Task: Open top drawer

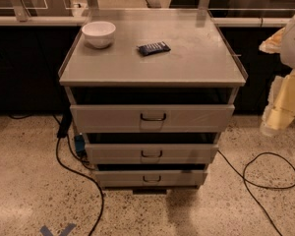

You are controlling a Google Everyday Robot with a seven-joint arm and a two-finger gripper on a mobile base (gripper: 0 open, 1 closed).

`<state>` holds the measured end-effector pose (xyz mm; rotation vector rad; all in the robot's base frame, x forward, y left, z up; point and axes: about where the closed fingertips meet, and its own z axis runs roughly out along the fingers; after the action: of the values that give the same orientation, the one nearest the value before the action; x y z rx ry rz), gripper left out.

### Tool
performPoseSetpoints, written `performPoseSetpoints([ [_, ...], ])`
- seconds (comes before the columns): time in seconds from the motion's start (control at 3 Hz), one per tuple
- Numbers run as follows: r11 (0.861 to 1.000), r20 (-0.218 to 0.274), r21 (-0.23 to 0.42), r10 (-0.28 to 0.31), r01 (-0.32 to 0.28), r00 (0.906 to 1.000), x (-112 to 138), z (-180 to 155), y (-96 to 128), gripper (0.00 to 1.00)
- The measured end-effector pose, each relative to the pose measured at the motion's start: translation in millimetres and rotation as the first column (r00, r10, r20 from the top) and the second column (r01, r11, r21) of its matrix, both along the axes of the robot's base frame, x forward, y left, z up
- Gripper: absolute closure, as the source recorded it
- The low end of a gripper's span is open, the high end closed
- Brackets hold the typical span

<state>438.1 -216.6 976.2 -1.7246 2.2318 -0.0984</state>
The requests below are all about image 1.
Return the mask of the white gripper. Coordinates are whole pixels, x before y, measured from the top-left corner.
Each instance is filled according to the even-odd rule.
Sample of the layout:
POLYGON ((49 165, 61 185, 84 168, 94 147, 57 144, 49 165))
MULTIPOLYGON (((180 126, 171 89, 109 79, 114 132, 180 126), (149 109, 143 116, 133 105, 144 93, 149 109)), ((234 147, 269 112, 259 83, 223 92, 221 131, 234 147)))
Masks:
MULTIPOLYGON (((281 50, 285 28, 279 29, 264 40, 259 50, 274 54, 281 50)), ((269 137, 278 135, 295 119, 295 70, 285 77, 276 76, 271 83, 260 126, 261 132, 269 137)))

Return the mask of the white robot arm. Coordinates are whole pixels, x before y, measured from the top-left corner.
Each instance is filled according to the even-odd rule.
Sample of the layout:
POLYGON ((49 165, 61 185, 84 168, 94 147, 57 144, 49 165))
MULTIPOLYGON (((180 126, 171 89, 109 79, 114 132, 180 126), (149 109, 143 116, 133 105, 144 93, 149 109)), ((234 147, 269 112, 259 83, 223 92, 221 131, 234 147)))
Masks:
POLYGON ((292 69, 285 77, 276 76, 269 90, 260 130, 272 137, 295 119, 295 15, 284 28, 263 41, 259 50, 278 53, 281 63, 292 69))

